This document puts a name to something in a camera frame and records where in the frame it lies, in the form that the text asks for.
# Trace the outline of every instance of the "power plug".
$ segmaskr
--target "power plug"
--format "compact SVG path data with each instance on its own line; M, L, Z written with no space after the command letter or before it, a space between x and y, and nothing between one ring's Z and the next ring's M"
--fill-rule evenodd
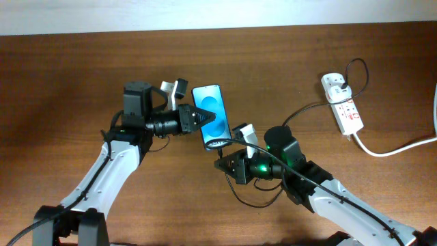
M322 85L329 103L341 102L352 97L352 90L349 85L345 89L341 88L344 83L343 75L339 73L325 74L322 77ZM337 105L331 105L331 108L343 135L354 134L364 127L352 99Z

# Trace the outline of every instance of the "power strip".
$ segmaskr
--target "power strip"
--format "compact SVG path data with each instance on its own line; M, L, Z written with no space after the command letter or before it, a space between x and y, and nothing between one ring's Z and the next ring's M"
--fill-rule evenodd
M341 102L352 97L349 85L345 89L341 88L344 83L343 75L339 73L325 74L322 77L322 85L329 103ZM331 105L331 108L343 135L352 135L364 127L354 100Z

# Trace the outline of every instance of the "wooden table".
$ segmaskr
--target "wooden table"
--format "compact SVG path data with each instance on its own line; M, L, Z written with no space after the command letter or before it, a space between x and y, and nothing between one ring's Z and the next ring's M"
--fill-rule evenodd
M263 139L295 110L325 101L323 74L344 72L352 58L362 57L370 84L356 105L365 144L386 152L430 137L436 27L389 23L0 37L0 245L29 225L41 205L57 205L82 180L100 152L99 130L108 130L123 107L128 81L159 86L184 78L189 89L183 103L192 103L191 88L218 83L230 126L253 123ZM362 66L353 65L352 89L357 92L364 81ZM339 132L328 107L310 110L290 126L307 159L355 195L420 231L437 226L437 144L369 156ZM327 238L341 230L284 194L265 209L242 205L214 169L216 158L203 149L200 133L172 137L163 151L147 154L109 213L111 241L261 245ZM274 195L251 184L236 190L256 204ZM26 236L18 245L30 240Z

